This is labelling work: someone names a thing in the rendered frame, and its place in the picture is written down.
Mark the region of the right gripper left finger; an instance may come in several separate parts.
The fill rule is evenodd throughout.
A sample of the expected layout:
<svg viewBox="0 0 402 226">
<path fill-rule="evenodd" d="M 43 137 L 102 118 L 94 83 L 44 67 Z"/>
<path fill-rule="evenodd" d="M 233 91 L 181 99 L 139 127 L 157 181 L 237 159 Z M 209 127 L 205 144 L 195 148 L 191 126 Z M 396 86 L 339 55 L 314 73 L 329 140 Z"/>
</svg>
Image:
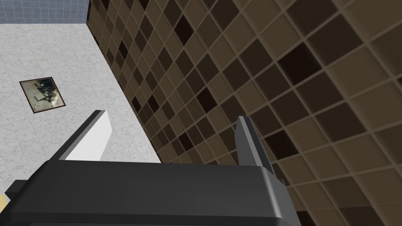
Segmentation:
<svg viewBox="0 0 402 226">
<path fill-rule="evenodd" d="M 106 110 L 95 110 L 50 160 L 99 161 L 112 127 Z"/>
</svg>

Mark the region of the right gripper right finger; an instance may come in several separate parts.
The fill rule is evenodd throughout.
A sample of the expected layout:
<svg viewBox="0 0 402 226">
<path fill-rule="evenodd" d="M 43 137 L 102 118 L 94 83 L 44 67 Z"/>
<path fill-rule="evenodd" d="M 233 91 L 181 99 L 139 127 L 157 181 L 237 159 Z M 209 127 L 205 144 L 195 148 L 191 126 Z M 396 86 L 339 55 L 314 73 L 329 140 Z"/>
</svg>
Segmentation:
<svg viewBox="0 0 402 226">
<path fill-rule="evenodd" d="M 235 143 L 241 166 L 265 167 L 273 175 L 272 164 L 264 150 L 249 116 L 239 116 L 235 129 Z"/>
</svg>

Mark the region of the dark-framed wall picture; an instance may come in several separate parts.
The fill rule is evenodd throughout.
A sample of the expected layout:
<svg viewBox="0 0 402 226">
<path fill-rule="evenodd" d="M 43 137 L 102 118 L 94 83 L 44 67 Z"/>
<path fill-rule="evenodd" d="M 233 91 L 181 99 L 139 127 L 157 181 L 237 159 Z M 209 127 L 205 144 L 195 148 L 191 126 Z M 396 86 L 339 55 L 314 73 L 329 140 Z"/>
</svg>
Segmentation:
<svg viewBox="0 0 402 226">
<path fill-rule="evenodd" d="M 34 114 L 66 106 L 52 77 L 25 80 L 19 83 Z"/>
</svg>

